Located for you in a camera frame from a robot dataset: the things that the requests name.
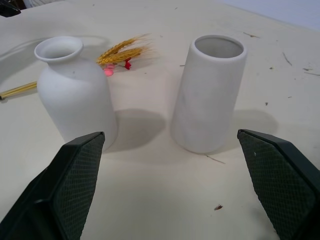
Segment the white flared-neck ceramic vase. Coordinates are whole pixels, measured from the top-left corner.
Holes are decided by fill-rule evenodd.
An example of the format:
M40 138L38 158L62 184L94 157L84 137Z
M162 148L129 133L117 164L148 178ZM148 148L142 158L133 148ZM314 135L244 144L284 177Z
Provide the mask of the white flared-neck ceramic vase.
M106 150L118 136L110 87L103 69L81 56L83 48L82 40L73 36L39 43L34 54L47 67L37 81L37 92L66 143L104 132Z

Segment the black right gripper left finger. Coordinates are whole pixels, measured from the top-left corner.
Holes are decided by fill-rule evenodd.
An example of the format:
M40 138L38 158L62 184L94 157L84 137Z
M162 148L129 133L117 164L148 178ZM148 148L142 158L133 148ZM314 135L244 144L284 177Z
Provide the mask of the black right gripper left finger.
M80 240L104 142L94 132L64 144L0 222L0 240Z

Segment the golden dried wheat stalks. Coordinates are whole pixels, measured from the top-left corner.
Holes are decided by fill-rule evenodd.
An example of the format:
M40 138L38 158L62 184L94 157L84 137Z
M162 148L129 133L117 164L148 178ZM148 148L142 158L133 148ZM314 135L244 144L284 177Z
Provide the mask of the golden dried wheat stalks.
M133 47L137 43L142 43L143 41L147 41L147 36L149 34L142 34L130 39L126 39L113 47L109 48L107 51L102 53L95 62L104 69L105 65L114 64L115 66L121 63L124 63L128 58L136 59L140 56L145 55L148 51L150 51L150 47L148 44L143 44L139 46ZM7 90L5 92L0 93L0 101L5 100L6 98L17 96L21 93L27 92L29 90L33 90L37 87L37 81L30 82L28 84Z

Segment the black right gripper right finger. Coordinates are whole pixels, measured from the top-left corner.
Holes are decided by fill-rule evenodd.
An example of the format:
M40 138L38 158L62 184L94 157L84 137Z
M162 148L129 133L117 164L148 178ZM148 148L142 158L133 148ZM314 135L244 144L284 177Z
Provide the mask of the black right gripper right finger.
M287 140L248 129L237 138L280 240L320 240L320 170Z

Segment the black robot gripper part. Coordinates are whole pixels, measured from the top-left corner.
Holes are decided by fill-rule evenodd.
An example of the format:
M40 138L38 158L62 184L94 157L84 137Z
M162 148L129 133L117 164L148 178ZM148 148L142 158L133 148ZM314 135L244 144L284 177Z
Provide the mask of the black robot gripper part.
M21 10L8 0L0 0L0 16L10 18L19 15Z

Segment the white cylindrical ceramic vase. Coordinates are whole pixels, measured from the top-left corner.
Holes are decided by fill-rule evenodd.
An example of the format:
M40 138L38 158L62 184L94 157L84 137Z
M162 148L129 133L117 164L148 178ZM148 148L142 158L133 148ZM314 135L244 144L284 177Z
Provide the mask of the white cylindrical ceramic vase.
M244 44L229 36L209 34L192 41L170 127L178 145L207 154L224 144L247 55Z

